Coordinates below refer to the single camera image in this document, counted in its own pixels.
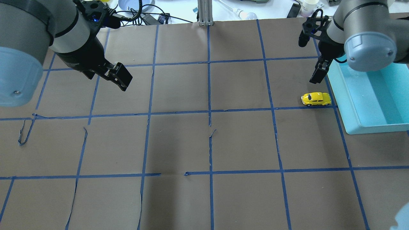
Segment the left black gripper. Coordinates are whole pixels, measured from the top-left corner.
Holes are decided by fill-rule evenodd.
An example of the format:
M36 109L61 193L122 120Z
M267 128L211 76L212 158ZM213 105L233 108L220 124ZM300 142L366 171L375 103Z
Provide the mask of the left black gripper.
M87 66L84 70L80 70L82 74L89 80L92 80L95 75L102 77L116 84L121 91L126 91L129 87L133 76L127 68L120 62L112 64L109 61L104 61L102 64Z

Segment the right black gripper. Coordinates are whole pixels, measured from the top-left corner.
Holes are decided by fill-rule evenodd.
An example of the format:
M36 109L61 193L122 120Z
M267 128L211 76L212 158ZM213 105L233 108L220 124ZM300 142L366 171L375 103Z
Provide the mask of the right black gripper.
M319 43L318 49L321 53L321 57L318 58L313 74L309 80L309 82L313 84L320 84L326 77L331 62L344 55L344 44L333 45L329 43Z

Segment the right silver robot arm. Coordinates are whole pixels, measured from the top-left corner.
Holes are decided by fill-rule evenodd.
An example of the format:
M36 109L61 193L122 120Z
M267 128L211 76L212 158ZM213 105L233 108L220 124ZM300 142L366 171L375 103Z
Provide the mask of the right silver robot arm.
M308 17L298 45L305 47L314 38L320 51L310 83L321 83L332 61L344 55L349 67L359 72L408 64L408 17L391 18L389 6L387 0L343 0L332 17L322 9Z

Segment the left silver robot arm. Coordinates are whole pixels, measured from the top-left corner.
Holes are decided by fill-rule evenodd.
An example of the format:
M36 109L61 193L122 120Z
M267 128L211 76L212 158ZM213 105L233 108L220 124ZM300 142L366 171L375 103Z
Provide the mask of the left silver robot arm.
M103 27L117 29L130 18L101 0L2 0L2 107L18 107L33 97L42 77L48 49L67 67L95 75L126 91L132 75L124 64L110 63L97 38Z

